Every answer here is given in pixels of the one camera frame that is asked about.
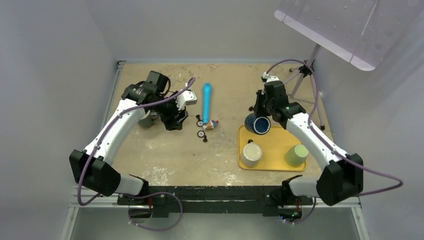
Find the dark blue ceramic mug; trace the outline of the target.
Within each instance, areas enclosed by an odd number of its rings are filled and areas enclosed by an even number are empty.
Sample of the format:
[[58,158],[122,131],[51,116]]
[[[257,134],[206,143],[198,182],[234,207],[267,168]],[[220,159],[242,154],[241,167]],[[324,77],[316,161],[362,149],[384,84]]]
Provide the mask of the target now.
[[271,121],[266,116],[257,116],[250,113],[244,120],[244,127],[250,133],[265,135],[271,129]]

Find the grey teal ceramic mug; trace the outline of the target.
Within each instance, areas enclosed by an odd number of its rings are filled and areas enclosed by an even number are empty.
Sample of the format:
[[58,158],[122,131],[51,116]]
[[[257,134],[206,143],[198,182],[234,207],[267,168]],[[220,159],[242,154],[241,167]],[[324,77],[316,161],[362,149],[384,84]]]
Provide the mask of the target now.
[[146,115],[143,119],[138,121],[138,125],[144,129],[148,129],[152,127],[157,117],[158,117],[158,114],[156,112],[150,112],[149,115]]

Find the cream white ceramic mug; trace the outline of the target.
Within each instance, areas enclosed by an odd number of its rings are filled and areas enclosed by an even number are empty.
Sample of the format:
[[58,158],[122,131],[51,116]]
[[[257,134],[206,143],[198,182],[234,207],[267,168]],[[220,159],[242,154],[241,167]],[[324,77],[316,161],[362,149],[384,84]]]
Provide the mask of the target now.
[[240,162],[246,168],[256,167],[263,157],[262,148],[249,139],[240,152]]

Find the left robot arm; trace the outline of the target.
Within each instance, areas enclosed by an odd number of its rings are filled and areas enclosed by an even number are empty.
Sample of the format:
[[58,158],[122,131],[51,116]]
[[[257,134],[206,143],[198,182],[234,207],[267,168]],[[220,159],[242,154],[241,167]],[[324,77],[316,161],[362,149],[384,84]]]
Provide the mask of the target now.
[[73,150],[69,156],[71,170],[78,188],[86,187],[100,195],[126,194],[138,205],[149,199],[148,181],[131,174],[120,173],[112,165],[124,140],[141,120],[151,113],[160,118],[167,131],[181,130],[188,117],[186,107],[197,103],[190,87],[165,96],[170,78],[150,71],[146,80],[126,87],[116,111],[100,133],[83,150]]

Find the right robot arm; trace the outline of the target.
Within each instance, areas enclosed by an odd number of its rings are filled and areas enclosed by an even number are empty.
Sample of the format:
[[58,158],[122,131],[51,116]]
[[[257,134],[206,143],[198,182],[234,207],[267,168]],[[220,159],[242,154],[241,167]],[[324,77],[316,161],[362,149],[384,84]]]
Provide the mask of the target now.
[[293,134],[321,168],[317,180],[302,175],[284,180],[279,195],[281,200],[292,204],[300,196],[310,196],[333,206],[363,191],[363,159],[331,142],[298,102],[289,101],[283,82],[268,81],[262,90],[257,90],[253,113],[257,117],[271,117]]

